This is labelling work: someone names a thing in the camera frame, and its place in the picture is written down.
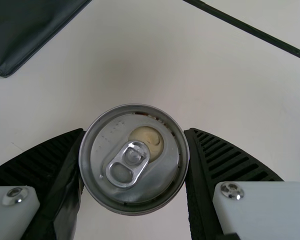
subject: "can opening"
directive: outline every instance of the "can opening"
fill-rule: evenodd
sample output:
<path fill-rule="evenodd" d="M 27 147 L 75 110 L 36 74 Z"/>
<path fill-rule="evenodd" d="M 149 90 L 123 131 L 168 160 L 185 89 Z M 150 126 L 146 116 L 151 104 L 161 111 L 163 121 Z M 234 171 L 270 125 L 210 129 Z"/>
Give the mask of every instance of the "can opening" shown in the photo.
<path fill-rule="evenodd" d="M 141 141 L 147 145 L 150 150 L 149 163 L 156 160 L 164 150 L 164 139 L 160 132 L 150 126 L 141 126 L 133 130 L 128 137 L 129 141 Z"/>

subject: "pull tab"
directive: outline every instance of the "pull tab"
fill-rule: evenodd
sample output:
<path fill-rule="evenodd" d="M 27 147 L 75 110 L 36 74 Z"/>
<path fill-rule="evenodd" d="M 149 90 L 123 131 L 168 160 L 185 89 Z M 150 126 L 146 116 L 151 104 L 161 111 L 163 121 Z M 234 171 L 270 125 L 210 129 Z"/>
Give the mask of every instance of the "pull tab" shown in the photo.
<path fill-rule="evenodd" d="M 121 150 L 111 160 L 105 168 L 105 175 L 109 182 L 118 188 L 129 188 L 136 184 L 139 176 L 148 165 L 150 159 L 150 150 L 142 141 L 128 141 L 123 145 Z M 120 182 L 114 178 L 111 168 L 114 164 L 121 164 L 132 174 L 130 182 Z"/>

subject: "white surface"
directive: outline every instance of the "white surface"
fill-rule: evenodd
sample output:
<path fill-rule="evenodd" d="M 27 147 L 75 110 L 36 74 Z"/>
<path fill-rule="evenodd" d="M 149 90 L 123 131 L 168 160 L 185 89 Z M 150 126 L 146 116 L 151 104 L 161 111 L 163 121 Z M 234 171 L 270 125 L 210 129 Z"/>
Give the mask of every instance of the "white surface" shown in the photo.
<path fill-rule="evenodd" d="M 160 108 L 300 182 L 300 59 L 181 0 L 93 0 L 0 78 L 0 165 L 127 103 Z M 190 240 L 185 188 L 136 218 L 84 191 L 75 239 L 115 238 Z"/>
<path fill-rule="evenodd" d="M 236 182 L 244 197 L 225 197 L 218 183 L 213 205 L 224 234 L 241 240 L 300 239 L 300 182 Z"/>
<path fill-rule="evenodd" d="M 300 0 L 203 2 L 300 49 Z"/>
<path fill-rule="evenodd" d="M 15 186 L 0 186 L 0 240 L 20 240 L 32 218 L 39 209 L 40 203 L 36 190 L 28 186 L 28 195 L 14 205 L 4 205 L 11 198 L 4 196 Z"/>

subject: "dark fabric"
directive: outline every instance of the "dark fabric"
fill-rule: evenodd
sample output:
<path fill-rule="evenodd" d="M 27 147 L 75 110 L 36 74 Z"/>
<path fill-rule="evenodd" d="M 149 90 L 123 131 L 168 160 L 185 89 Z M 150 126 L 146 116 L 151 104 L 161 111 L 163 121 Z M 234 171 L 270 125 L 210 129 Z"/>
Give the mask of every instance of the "dark fabric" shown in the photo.
<path fill-rule="evenodd" d="M 0 76 L 8 77 L 91 0 L 0 0 Z"/>

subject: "screw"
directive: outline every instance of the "screw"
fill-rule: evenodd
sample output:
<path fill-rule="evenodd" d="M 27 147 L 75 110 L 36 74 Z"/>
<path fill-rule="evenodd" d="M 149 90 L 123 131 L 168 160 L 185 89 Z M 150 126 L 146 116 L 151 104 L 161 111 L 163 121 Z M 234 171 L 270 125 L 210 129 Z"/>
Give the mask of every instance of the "screw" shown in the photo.
<path fill-rule="evenodd" d="M 15 188 L 12 188 L 10 191 L 8 191 L 8 193 L 6 195 L 10 198 L 13 198 L 13 197 L 17 196 L 21 191 L 22 191 L 21 187 L 15 187 Z"/>
<path fill-rule="evenodd" d="M 221 184 L 220 190 L 229 199 L 240 200 L 244 197 L 244 190 L 235 182 L 226 181 Z"/>

